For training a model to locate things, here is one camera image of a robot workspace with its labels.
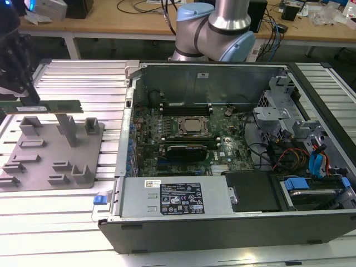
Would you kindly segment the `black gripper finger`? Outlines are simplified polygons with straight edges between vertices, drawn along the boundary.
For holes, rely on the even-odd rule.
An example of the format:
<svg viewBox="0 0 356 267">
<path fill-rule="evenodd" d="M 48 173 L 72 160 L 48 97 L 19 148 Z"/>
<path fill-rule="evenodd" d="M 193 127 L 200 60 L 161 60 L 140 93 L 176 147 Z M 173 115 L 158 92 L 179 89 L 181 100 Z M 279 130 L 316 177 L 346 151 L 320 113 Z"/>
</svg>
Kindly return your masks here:
<svg viewBox="0 0 356 267">
<path fill-rule="evenodd" d="M 37 106 L 40 102 L 40 97 L 33 85 L 32 81 L 24 80 L 21 81 L 22 86 L 24 87 L 24 91 L 27 92 L 26 96 L 20 97 L 21 103 L 24 106 Z"/>
</svg>

